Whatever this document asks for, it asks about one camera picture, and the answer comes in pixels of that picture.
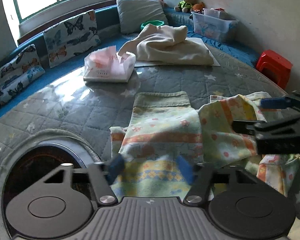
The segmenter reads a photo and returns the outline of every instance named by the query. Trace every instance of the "green bowl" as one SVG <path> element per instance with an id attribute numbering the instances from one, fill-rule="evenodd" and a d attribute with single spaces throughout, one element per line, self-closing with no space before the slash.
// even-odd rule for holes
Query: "green bowl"
<path id="1" fill-rule="evenodd" d="M 141 24 L 141 30 L 143 30 L 144 27 L 146 27 L 146 25 L 148 24 L 152 24 L 154 26 L 162 26 L 164 25 L 164 22 L 163 21 L 147 21 L 143 24 Z"/>

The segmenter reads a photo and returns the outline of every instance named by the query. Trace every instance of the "cushion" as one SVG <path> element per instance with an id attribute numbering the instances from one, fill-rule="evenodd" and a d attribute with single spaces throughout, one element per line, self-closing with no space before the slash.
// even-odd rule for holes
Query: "cushion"
<path id="1" fill-rule="evenodd" d="M 0 68 L 0 104 L 5 105 L 44 72 L 34 44 L 24 48 Z"/>
<path id="2" fill-rule="evenodd" d="M 147 21 L 168 20 L 157 0 L 117 0 L 117 7 L 122 34 L 140 32 L 140 26 Z"/>
<path id="3" fill-rule="evenodd" d="M 45 30 L 43 36 L 50 68 L 98 46 L 101 42 L 97 32 L 94 10 L 64 20 Z"/>

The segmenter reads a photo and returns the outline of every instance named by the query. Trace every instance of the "red stool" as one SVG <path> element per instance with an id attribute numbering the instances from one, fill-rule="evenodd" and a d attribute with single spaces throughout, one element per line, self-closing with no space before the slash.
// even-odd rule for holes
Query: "red stool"
<path id="1" fill-rule="evenodd" d="M 275 53 L 273 50 L 266 50 L 261 54 L 256 69 L 276 83 L 282 89 L 285 89 L 292 64 L 290 61 Z"/>

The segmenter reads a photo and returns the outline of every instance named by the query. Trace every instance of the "white pillow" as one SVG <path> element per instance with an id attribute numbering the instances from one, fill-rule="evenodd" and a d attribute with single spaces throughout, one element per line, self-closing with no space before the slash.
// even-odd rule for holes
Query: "white pillow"
<path id="1" fill-rule="evenodd" d="M 147 21 L 168 20 L 157 0 L 117 0 L 122 34 L 140 32 L 141 24 Z"/>

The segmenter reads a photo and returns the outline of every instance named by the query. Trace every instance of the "plastic bag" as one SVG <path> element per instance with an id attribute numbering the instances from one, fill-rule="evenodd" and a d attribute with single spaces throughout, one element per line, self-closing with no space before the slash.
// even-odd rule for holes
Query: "plastic bag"
<path id="1" fill-rule="evenodd" d="M 84 58 L 84 81 L 128 82 L 136 55 L 126 52 L 117 55 L 116 46 L 98 49 Z"/>

